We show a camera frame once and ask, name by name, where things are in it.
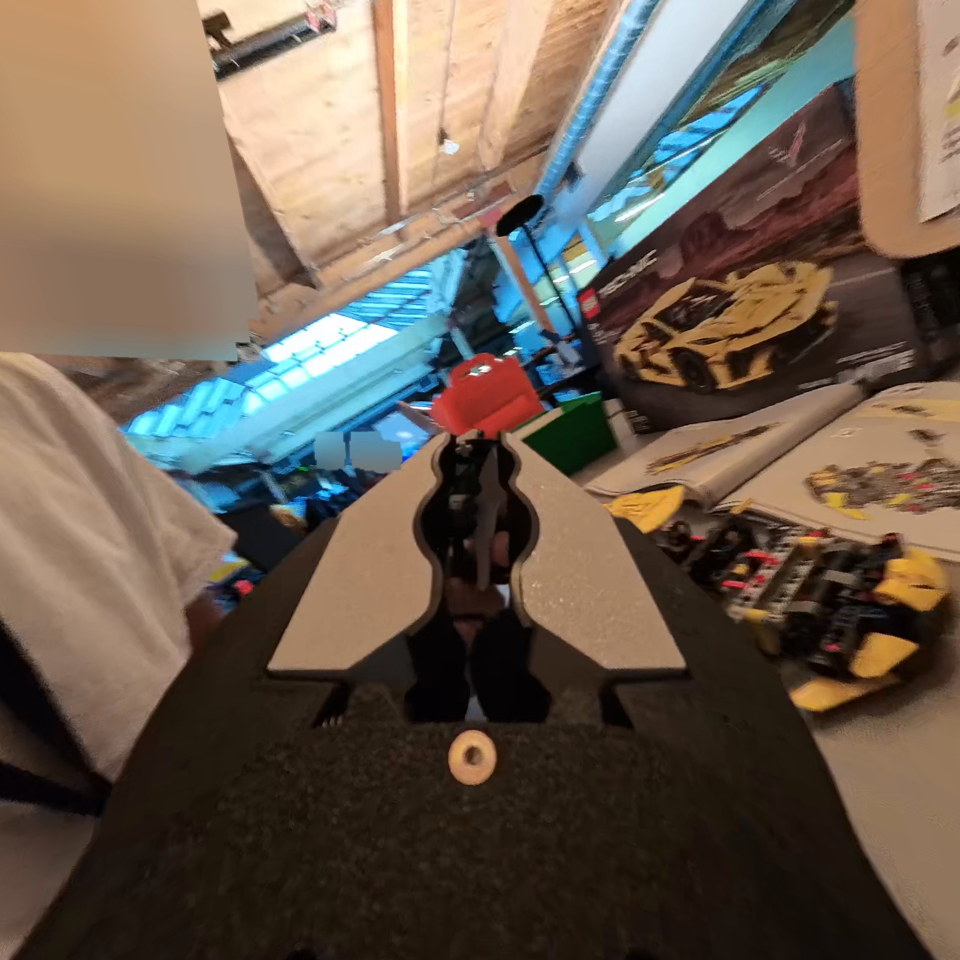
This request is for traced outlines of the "person's left hand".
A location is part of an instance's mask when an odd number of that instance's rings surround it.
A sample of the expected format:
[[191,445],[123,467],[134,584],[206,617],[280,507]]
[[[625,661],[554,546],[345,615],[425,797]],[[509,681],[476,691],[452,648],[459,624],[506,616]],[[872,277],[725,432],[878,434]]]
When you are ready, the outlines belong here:
[[472,577],[446,577],[444,598],[453,625],[470,644],[488,621],[505,609],[511,577],[510,535],[497,531],[489,543],[489,584],[481,588]]

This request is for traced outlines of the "person's left forearm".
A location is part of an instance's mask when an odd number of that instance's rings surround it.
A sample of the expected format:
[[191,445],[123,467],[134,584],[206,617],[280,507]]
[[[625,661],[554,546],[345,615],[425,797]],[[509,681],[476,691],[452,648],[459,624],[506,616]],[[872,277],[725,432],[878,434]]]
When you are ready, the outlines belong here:
[[201,591],[184,609],[189,646],[192,654],[199,653],[211,636],[219,630],[224,611],[216,595],[209,589]]

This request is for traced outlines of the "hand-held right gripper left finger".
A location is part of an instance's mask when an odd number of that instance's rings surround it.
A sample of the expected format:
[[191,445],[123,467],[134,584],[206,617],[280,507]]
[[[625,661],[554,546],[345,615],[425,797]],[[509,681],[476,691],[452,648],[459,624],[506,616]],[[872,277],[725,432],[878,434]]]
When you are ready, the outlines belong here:
[[267,665],[281,679],[414,679],[411,633],[436,613],[442,574],[422,514],[449,434],[344,510]]

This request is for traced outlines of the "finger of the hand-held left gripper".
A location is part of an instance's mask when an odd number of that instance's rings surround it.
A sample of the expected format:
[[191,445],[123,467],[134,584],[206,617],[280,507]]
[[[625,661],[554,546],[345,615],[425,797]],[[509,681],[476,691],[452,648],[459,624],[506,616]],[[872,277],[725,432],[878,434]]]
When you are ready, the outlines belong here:
[[493,540],[501,507],[498,449],[491,448],[479,471],[476,495],[476,585],[479,590],[491,586]]

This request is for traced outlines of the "green storage bin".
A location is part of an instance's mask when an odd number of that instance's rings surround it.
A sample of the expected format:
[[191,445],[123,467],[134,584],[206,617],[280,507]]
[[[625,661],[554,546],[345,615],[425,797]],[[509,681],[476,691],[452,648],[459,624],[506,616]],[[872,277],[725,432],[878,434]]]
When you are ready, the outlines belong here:
[[579,474],[617,447],[599,391],[564,400],[512,432],[561,474]]

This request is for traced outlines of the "open instruction booklet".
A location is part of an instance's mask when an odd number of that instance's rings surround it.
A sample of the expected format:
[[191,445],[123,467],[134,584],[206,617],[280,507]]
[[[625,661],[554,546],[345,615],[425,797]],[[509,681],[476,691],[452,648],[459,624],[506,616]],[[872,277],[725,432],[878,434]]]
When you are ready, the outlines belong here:
[[667,431],[585,488],[608,501],[679,486],[718,514],[827,527],[858,542],[899,534],[958,563],[959,384],[812,390],[757,412]]

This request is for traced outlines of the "orange felt bag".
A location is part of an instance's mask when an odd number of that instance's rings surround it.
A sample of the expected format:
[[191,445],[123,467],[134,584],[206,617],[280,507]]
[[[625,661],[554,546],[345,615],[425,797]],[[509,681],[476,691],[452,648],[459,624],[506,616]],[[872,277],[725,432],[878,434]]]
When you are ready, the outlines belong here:
[[546,413],[544,403],[516,356],[482,353],[462,360],[434,398],[430,416],[446,432],[487,436],[511,431]]

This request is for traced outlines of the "yellow toy brick car model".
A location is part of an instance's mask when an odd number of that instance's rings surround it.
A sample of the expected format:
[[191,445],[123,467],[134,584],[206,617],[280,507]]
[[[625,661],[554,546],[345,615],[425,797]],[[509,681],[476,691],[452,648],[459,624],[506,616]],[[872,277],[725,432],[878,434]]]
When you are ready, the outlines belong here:
[[806,714],[827,714],[910,675],[942,632],[951,590],[937,558],[899,534],[859,543],[828,528],[763,525],[735,508],[702,534],[681,517],[682,486],[606,503],[630,522],[760,651],[797,668],[789,691]]

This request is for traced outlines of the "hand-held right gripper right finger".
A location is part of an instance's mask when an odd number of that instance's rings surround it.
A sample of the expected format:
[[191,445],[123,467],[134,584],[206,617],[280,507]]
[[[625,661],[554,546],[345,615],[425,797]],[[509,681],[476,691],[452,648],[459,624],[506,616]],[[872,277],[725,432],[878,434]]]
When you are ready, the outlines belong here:
[[510,573],[529,669],[554,699],[678,679],[687,661],[609,511],[514,434],[509,489],[531,518]]

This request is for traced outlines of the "black disc-topped pole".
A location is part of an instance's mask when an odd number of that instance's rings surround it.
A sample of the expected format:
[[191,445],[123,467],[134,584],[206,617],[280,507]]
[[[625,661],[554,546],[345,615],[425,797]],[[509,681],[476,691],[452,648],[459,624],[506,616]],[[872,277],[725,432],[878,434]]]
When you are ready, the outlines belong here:
[[498,255],[501,266],[505,269],[513,287],[520,294],[522,301],[529,309],[544,336],[552,342],[558,342],[560,334],[549,318],[546,307],[535,288],[535,282],[527,275],[520,254],[511,240],[514,233],[520,233],[522,238],[526,240],[530,252],[534,255],[534,261],[552,289],[571,331],[577,330],[579,322],[565,300],[555,277],[551,274],[546,258],[542,255],[530,227],[530,223],[539,216],[544,206],[545,198],[540,194],[532,194],[523,198],[499,217],[494,225],[493,233],[489,237],[489,242]]

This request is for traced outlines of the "printed instruction sheet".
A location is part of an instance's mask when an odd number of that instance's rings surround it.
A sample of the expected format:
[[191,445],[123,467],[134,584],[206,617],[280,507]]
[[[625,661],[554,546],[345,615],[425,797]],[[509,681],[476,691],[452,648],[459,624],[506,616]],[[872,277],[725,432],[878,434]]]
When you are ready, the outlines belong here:
[[918,1],[918,216],[959,205],[959,3]]

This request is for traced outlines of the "toy car set box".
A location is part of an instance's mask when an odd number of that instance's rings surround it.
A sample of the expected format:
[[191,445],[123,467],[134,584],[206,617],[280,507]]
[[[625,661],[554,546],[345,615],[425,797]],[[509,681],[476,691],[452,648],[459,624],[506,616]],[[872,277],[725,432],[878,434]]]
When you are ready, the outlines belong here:
[[585,333],[640,430],[930,378],[958,355],[958,250],[866,239],[856,117],[855,80],[827,87],[583,286]]

